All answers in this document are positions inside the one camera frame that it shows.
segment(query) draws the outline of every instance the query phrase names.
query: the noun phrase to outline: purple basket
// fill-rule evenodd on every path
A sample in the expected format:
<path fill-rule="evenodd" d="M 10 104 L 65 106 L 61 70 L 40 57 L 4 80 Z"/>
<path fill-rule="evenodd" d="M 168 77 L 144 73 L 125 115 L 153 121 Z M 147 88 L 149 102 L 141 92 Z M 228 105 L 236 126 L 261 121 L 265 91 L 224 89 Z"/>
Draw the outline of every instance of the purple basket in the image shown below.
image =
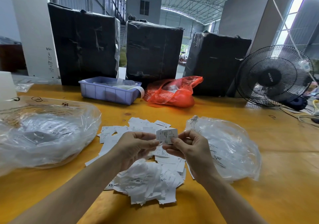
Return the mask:
<path fill-rule="evenodd" d="M 116 82 L 117 79 L 109 77 L 93 77 L 79 81 L 81 86 L 81 94 L 86 98 L 93 98 L 103 101 L 111 101 L 124 105 L 131 105 L 138 97 L 140 91 L 138 89 L 124 90 L 112 86 L 99 85 L 98 83 Z"/>

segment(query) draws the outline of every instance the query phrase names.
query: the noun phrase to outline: wooden table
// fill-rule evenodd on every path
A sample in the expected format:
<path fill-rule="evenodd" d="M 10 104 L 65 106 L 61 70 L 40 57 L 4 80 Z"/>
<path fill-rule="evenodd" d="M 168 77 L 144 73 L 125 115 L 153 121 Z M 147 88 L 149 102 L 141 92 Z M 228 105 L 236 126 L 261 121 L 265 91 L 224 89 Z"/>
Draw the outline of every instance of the wooden table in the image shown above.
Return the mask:
<path fill-rule="evenodd" d="M 83 99 L 79 87 L 34 85 L 26 94 L 93 103 L 102 112 L 101 126 L 125 125 L 131 117 L 140 117 L 170 123 L 181 132 L 194 115 L 232 121 L 247 130 L 263 159 L 259 181 L 243 179 L 235 182 L 234 188 L 269 223 L 319 222 L 319 129 L 279 110 L 247 107 L 243 99 L 212 97 L 195 97 L 195 106 L 189 109 L 148 104 L 142 99 L 124 106 Z M 101 147 L 96 137 L 64 166 L 15 170 L 0 177 L 0 223 L 12 220 L 67 182 L 98 155 Z M 103 191 L 79 223 L 225 223 L 188 170 L 184 185 L 176 190 L 176 199 L 176 204 L 164 207 L 155 200 L 142 207 L 131 206 L 128 196 Z"/>

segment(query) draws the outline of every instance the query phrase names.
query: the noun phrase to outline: black electric fan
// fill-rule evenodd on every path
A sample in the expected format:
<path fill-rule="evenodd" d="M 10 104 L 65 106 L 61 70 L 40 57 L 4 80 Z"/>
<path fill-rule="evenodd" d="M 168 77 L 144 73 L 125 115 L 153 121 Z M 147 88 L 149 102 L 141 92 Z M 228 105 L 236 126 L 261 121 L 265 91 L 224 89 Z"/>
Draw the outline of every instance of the black electric fan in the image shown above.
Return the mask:
<path fill-rule="evenodd" d="M 303 52 L 299 53 L 284 45 L 251 53 L 243 60 L 235 77 L 237 91 L 256 105 L 304 109 L 307 100 L 301 95 L 312 82 L 309 74 L 313 75 L 313 66 Z"/>

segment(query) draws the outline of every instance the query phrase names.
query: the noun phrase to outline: forearm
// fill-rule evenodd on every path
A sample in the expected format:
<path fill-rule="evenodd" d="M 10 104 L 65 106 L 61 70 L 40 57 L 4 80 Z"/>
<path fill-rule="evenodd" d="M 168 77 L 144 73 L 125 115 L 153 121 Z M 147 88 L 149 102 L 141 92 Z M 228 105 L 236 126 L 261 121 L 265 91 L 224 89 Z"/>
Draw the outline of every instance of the forearm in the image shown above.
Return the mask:
<path fill-rule="evenodd" d="M 265 224 L 252 206 L 219 175 L 209 175 L 203 184 L 227 224 Z"/>
<path fill-rule="evenodd" d="M 118 174 L 120 167 L 119 157 L 110 151 L 10 224 L 76 224 L 107 184 Z"/>

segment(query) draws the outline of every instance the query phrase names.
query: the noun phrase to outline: large black container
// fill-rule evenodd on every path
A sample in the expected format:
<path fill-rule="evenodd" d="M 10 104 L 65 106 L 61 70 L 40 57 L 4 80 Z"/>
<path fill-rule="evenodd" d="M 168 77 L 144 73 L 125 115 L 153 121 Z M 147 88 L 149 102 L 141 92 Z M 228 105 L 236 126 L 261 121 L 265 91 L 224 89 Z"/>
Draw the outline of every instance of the large black container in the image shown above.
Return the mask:
<path fill-rule="evenodd" d="M 62 85 L 96 76 L 116 78 L 120 21 L 112 16 L 48 4 Z"/>
<path fill-rule="evenodd" d="M 194 94 L 225 96 L 251 40 L 213 33 L 194 33 L 184 76 L 202 76 Z"/>
<path fill-rule="evenodd" d="M 183 38 L 182 28 L 146 21 L 127 21 L 126 78 L 148 83 L 175 79 Z"/>

